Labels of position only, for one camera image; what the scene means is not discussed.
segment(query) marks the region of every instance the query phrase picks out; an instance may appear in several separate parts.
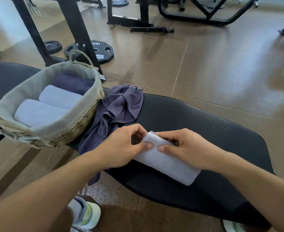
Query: weight plate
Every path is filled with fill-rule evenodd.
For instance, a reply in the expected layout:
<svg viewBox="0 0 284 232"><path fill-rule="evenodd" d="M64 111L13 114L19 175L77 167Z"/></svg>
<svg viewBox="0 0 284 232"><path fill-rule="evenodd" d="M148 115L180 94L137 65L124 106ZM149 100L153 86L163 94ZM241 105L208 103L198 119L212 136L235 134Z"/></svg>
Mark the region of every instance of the weight plate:
<svg viewBox="0 0 284 232"><path fill-rule="evenodd" d="M105 42L96 41L96 40L92 40L91 42L92 42L93 49L95 51L99 64L110 62L114 58L113 48L110 45L108 45ZM73 49L78 49L76 44L69 45L63 50L67 58L69 58L70 51ZM73 61L77 60L78 62L89 63L83 55L78 54L78 53L72 56L72 60Z"/></svg>
<svg viewBox="0 0 284 232"><path fill-rule="evenodd" d="M129 5L128 0L112 0L113 7L123 7Z"/></svg>
<svg viewBox="0 0 284 232"><path fill-rule="evenodd" d="M44 45L46 46L47 52L49 54L56 54L63 49L62 44L59 41L55 40L45 41Z"/></svg>

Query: folded towel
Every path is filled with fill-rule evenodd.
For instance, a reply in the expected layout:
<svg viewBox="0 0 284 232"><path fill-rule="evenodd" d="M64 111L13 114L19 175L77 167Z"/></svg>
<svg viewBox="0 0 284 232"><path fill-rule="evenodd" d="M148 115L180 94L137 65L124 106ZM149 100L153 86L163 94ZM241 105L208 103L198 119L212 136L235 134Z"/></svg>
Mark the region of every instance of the folded towel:
<svg viewBox="0 0 284 232"><path fill-rule="evenodd" d="M81 95L48 85L39 96L39 101L63 109L70 110L82 98Z"/></svg>
<svg viewBox="0 0 284 232"><path fill-rule="evenodd" d="M157 136L154 132L148 132L142 142L153 143L155 147L136 156L134 160L152 167L186 186L193 183L200 173L200 169L192 168L179 159L158 151L157 146L172 145L172 143Z"/></svg>
<svg viewBox="0 0 284 232"><path fill-rule="evenodd" d="M70 71L59 74L52 85L70 91L72 93L84 95L93 85L95 80L79 78Z"/></svg>
<svg viewBox="0 0 284 232"><path fill-rule="evenodd" d="M61 119L68 110L26 99L17 108L14 119L28 127L49 125Z"/></svg>

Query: tile floor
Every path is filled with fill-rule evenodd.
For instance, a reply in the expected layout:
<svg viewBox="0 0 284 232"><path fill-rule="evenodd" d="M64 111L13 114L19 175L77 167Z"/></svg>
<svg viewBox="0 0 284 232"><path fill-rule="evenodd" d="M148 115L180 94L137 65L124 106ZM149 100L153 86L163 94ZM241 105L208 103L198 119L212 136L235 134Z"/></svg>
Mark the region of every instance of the tile floor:
<svg viewBox="0 0 284 232"><path fill-rule="evenodd" d="M135 0L114 14L136 16ZM188 4L187 12L197 10ZM226 8L219 16L235 9ZM174 27L173 34L130 33L106 24L106 10L82 12L90 39L107 42L115 58L102 65L105 87L134 84L145 93L173 97L260 134L272 164L284 178L284 13L254 9L235 23L216 28L166 20L150 7L155 25ZM66 22L41 32L63 46L74 42ZM64 57L62 52L56 55ZM0 53L0 60L44 68L31 39ZM9 140L0 142L0 198L47 174L78 154L68 147L37 151ZM102 173L87 194L102 207L94 231L223 231L220 220L151 202Z"/></svg>

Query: wicker basket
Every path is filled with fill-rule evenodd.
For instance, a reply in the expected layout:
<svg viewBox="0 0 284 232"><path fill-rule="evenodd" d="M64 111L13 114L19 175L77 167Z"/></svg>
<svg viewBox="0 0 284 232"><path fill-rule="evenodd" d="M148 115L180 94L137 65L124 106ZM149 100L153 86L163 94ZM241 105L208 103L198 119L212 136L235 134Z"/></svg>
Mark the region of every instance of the wicker basket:
<svg viewBox="0 0 284 232"><path fill-rule="evenodd" d="M74 61L72 54L83 54L91 65ZM83 95L81 100L61 120L42 127L26 127L13 119L18 106L27 98L38 100L43 89L51 84L54 77L63 70L74 71L84 79L95 79L94 85ZM66 145L78 137L90 123L98 101L104 98L98 71L91 60L81 51L73 50L70 61L54 64L33 75L8 92L0 100L0 134L25 142L32 147L43 149Z"/></svg>

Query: hand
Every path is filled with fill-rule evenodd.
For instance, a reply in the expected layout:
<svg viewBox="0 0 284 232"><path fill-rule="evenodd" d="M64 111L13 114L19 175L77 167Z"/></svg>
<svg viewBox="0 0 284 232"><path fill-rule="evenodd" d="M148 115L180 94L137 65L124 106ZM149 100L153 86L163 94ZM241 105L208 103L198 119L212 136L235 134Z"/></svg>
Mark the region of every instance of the hand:
<svg viewBox="0 0 284 232"><path fill-rule="evenodd" d="M189 129L157 132L156 134L165 139L179 141L179 147L158 146L160 152L172 155L199 169L216 171L218 162L229 154Z"/></svg>
<svg viewBox="0 0 284 232"><path fill-rule="evenodd" d="M98 160L102 169L121 167L139 153L154 147L152 143L131 144L132 136L140 142L146 134L147 131L140 124L123 126L90 151L90 154Z"/></svg>

